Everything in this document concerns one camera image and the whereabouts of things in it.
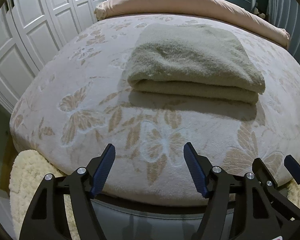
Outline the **pink rolled duvet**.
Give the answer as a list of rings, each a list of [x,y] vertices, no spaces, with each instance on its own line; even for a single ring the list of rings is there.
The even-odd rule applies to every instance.
[[[226,0],[106,0],[94,11],[97,20],[130,14],[183,14],[213,18],[263,36],[287,49],[290,34]]]

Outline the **floral patterned bed blanket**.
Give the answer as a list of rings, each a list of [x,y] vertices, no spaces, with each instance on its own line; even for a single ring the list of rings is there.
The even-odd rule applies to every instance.
[[[265,79],[258,103],[132,92],[126,62],[142,31],[156,23],[205,24],[236,35]],[[113,144],[105,193],[154,205],[202,205],[183,157],[187,142],[230,174],[244,175],[261,158],[279,185],[290,181],[283,160],[290,154],[300,163],[300,65],[277,44],[208,18],[108,18],[46,64],[16,104],[10,130],[17,150],[37,150],[67,174]]]

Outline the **grey striped curtain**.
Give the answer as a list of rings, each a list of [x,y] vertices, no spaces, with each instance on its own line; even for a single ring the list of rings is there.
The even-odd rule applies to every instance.
[[[300,64],[300,5],[297,0],[269,0],[269,22],[290,34],[288,51]]]

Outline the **cream fluffy floor rug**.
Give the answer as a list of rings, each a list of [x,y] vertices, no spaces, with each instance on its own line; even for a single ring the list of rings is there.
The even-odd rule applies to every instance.
[[[65,176],[35,150],[22,151],[14,160],[9,189],[13,228],[17,238],[20,236],[29,204],[42,179],[48,173],[55,177]]]

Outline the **cream knitted sweater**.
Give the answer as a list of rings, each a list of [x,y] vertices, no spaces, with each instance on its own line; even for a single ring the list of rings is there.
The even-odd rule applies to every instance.
[[[126,63],[138,91],[255,104],[266,90],[262,73],[230,31],[205,24],[150,24]]]

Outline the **white panelled wardrobe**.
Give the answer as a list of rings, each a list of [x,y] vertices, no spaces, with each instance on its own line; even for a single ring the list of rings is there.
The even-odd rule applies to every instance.
[[[0,105],[11,113],[38,72],[96,22],[104,0],[6,0],[0,8]]]

